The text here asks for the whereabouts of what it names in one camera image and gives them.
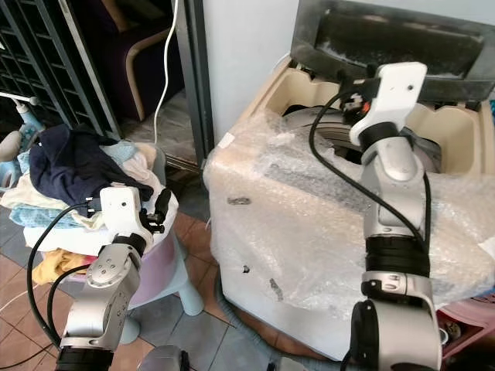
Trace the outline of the silver robot leg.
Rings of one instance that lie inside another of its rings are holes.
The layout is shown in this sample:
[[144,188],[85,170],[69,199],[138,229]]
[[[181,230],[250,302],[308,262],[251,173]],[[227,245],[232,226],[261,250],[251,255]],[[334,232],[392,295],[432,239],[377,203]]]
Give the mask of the silver robot leg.
[[188,353],[173,344],[155,347],[135,371],[191,371]]

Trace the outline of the beige top-load washing machine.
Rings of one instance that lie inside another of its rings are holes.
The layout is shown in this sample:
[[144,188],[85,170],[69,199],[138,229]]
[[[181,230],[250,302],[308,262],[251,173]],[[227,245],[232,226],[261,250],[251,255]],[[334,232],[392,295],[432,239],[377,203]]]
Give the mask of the beige top-load washing machine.
[[[307,124],[283,118],[293,105],[318,107],[337,84],[282,63],[211,152],[204,169],[211,251],[225,297],[269,325],[340,359],[351,308],[364,297],[364,214],[371,200],[343,180],[361,169],[317,149]],[[491,109],[417,106],[408,127],[441,146],[432,189],[431,279],[435,307],[495,288],[495,123]]]

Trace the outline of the pink plastic basket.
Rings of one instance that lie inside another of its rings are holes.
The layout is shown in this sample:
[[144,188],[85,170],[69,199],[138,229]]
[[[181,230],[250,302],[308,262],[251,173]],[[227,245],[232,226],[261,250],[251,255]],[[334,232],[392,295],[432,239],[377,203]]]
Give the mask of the pink plastic basket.
[[461,350],[495,336],[495,290],[474,298],[455,301],[436,311],[441,330],[448,336],[442,360],[452,360]]

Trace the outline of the clear bubble wrap sheet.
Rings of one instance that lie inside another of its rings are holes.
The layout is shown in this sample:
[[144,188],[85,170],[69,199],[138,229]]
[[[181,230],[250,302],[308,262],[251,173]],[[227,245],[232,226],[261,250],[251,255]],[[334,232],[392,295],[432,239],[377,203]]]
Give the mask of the clear bubble wrap sheet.
[[[347,319],[362,299],[371,202],[312,156],[308,131],[262,111],[213,150],[204,172],[213,256],[252,292]],[[445,160],[430,183],[432,297],[443,306],[495,288],[495,175]]]

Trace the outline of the light blue towel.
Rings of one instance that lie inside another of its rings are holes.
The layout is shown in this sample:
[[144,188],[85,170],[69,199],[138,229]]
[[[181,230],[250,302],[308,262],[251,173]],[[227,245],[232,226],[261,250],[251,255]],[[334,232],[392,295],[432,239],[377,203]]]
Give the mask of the light blue towel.
[[[9,219],[19,226],[24,227],[47,227],[59,216],[61,209],[47,209],[21,205],[11,209]],[[67,227],[84,227],[72,218],[71,213],[68,213],[63,218],[59,219],[54,229],[67,229]]]

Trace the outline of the navy blue garment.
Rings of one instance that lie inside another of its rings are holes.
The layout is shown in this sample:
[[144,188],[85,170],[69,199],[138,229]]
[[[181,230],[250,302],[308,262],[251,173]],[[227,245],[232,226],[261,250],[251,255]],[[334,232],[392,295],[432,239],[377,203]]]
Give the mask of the navy blue garment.
[[40,194],[78,204],[98,198],[113,183],[138,188],[142,201],[149,201],[153,188],[124,173],[104,148],[119,145],[116,139],[67,126],[47,128],[29,149],[29,181]]

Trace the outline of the light blue child scooter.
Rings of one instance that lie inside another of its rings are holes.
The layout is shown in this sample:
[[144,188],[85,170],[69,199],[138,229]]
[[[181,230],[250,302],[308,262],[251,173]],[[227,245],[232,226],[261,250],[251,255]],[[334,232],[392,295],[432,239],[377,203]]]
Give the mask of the light blue child scooter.
[[3,193],[15,188],[22,176],[18,156],[31,148],[45,126],[31,111],[32,107],[40,106],[39,97],[24,97],[1,91],[0,98],[0,192]]

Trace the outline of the yellow cloth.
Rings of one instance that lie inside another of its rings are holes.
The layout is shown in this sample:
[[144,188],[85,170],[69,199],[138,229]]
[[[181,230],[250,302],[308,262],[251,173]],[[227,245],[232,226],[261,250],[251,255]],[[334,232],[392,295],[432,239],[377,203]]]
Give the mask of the yellow cloth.
[[36,285],[53,283],[67,270],[92,263],[96,257],[68,250],[52,250],[43,254],[43,260],[32,269],[32,282]]

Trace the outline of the light blue plastic stool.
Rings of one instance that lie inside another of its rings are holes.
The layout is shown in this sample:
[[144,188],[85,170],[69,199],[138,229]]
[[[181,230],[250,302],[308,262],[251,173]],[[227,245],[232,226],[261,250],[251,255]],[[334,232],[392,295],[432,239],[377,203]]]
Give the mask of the light blue plastic stool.
[[188,275],[186,269],[187,253],[183,244],[178,240],[176,230],[174,230],[174,223],[176,223],[178,216],[178,200],[174,194],[172,194],[170,207],[173,214],[173,223],[171,226],[166,226],[166,233],[174,232],[176,234],[176,272],[174,272],[169,286],[160,294],[159,299],[162,299],[168,294],[180,294],[180,301],[181,304],[183,304],[185,314],[191,315],[192,317],[192,315],[198,315],[203,311],[203,300],[200,294],[196,292],[193,280]]

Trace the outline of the pink laundry tub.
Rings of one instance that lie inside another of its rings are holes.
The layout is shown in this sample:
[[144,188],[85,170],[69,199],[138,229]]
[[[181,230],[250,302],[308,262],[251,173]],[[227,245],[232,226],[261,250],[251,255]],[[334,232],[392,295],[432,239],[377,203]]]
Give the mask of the pink laundry tub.
[[[162,291],[169,286],[176,272],[176,234],[174,232],[155,233],[152,236],[153,247],[142,255],[142,264],[139,268],[141,281],[139,281],[137,292],[131,297],[129,307],[132,310],[162,297]],[[99,230],[86,230],[84,227],[55,229],[47,234],[39,250],[47,252],[61,248],[61,250],[95,257],[100,247],[109,244],[112,238],[113,234],[105,227]]]

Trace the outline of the black metal lattice gate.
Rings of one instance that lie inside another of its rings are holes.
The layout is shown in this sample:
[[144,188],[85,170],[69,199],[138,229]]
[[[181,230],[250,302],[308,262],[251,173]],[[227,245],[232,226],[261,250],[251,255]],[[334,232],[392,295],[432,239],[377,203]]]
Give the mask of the black metal lattice gate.
[[35,97],[51,124],[120,138],[70,0],[1,0],[0,11],[1,90]]

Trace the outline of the grey washing machine lid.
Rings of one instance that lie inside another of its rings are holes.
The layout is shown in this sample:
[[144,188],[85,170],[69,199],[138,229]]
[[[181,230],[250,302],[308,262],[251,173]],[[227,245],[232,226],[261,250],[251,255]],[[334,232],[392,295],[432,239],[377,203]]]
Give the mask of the grey washing machine lid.
[[381,65],[423,63],[418,98],[487,101],[495,91],[495,26],[349,0],[300,0],[290,57],[333,82]]

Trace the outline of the dark grey door frame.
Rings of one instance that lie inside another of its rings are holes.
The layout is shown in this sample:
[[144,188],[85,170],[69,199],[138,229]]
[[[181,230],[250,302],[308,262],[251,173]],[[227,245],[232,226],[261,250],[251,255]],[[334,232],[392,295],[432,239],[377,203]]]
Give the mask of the dark grey door frame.
[[191,120],[196,162],[201,171],[215,148],[207,32],[202,0],[176,0],[176,38]]

